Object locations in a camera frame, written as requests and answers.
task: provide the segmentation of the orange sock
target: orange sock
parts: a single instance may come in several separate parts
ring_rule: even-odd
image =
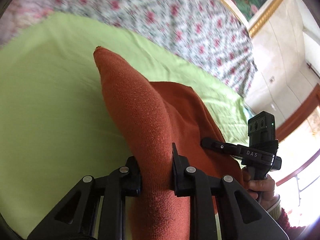
[[[172,143],[190,165],[219,178],[230,174],[243,184],[238,163],[201,148],[203,137],[224,139],[192,88],[149,82],[121,56],[102,47],[93,55],[108,112],[141,171],[142,192],[130,215],[133,239],[189,239],[189,198],[177,198],[170,190]]]

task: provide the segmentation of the window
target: window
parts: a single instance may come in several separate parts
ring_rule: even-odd
[[[292,226],[311,224],[320,214],[320,86],[279,128],[277,155],[282,167],[277,181],[281,205]]]

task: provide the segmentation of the light green sheet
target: light green sheet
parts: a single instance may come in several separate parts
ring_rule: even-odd
[[[191,86],[226,141],[248,143],[243,100],[216,78],[138,34],[56,13],[0,51],[0,212],[24,238],[84,175],[130,155],[102,99],[97,46],[150,81]]]

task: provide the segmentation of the white wall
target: white wall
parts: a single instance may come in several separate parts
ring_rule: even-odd
[[[303,28],[296,0],[284,0],[252,39],[259,71],[245,103],[255,113],[272,113],[277,127],[299,107],[310,88],[312,90],[301,73],[306,66]],[[306,87],[301,93],[294,86],[297,79]]]
[[[320,73],[320,28],[302,0],[284,0],[252,42],[259,71],[245,103],[279,127],[320,83],[307,65]]]

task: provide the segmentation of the metal pin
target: metal pin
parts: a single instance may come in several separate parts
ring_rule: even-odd
[[[232,178],[230,175],[226,175],[226,176],[223,177],[223,180],[224,180],[225,182],[232,182],[232,181],[233,181],[233,178]]]
[[[88,183],[88,182],[92,181],[92,177],[89,176],[89,175],[84,176],[83,179],[82,179],[82,181],[85,182],[85,183]]]
[[[189,173],[194,173],[194,172],[196,172],[196,168],[192,167],[192,166],[189,166],[189,167],[186,168],[186,171],[189,172]]]
[[[129,171],[129,168],[128,168],[127,166],[123,166],[123,167],[121,167],[121,168],[119,169],[119,171],[120,171],[121,173],[127,173],[127,172]]]

